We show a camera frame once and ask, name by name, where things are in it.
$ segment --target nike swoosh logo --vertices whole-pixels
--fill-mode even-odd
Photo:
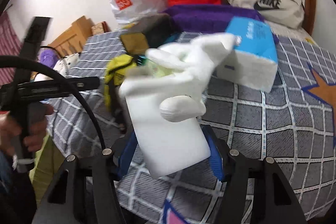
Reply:
[[[256,3],[254,4],[253,9],[254,9],[254,10],[257,10],[257,11],[266,11],[266,10],[284,10],[284,8],[260,7],[258,2],[256,2]]]

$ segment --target jeans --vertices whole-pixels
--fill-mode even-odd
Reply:
[[[0,151],[0,219],[5,224],[30,224],[35,212],[35,193],[28,173],[13,170],[12,158]]]

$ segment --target bed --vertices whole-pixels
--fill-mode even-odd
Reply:
[[[320,49],[310,37],[314,24],[314,0],[305,0],[303,29],[291,30],[270,23],[279,37],[279,70],[270,93],[252,90],[212,77],[206,93],[207,113],[201,124],[210,124],[220,138],[252,158],[273,156],[289,179],[307,219],[323,215],[336,197],[335,152],[332,149],[331,109],[302,93],[314,83],[307,62],[336,81],[335,55]],[[104,77],[107,62],[125,53],[119,39],[124,30],[90,37],[72,77]],[[188,42],[199,33],[183,32],[177,42]],[[76,50],[72,41],[60,43],[61,51]],[[121,135],[106,110],[102,86],[82,92],[110,146]],[[94,127],[77,100],[70,96],[51,99],[57,112],[48,127],[53,142],[63,156],[71,153],[88,157],[100,151]],[[137,148],[127,176],[116,183],[122,207],[149,220],[160,222],[167,199],[190,223],[213,223],[225,184],[212,175],[207,160],[159,179],[152,179]],[[243,223],[249,223],[253,204],[253,181],[248,185]]]

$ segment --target blue tissue package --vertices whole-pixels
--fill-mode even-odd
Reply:
[[[217,77],[270,92],[278,69],[270,26],[250,18],[233,17],[225,32],[239,35],[241,42],[217,67]]]

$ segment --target orange star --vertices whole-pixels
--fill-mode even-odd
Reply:
[[[324,104],[330,105],[332,108],[333,117],[333,130],[334,130],[334,148],[336,145],[336,134],[335,134],[335,111],[336,108],[336,83],[328,84],[309,64],[310,72],[313,74],[316,85],[306,86],[302,88],[305,93],[316,98]]]

